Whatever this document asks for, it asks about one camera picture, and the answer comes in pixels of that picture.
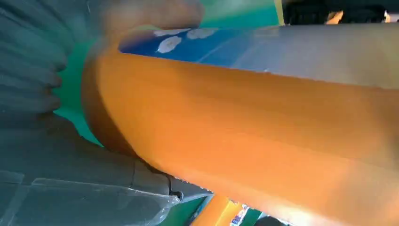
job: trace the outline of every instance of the orange plastic surface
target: orange plastic surface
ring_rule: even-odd
[[[191,226],[229,226],[241,210],[242,204],[234,203],[222,195],[215,195]]]
[[[88,64],[113,150],[297,226],[399,225],[399,92],[122,54]]]

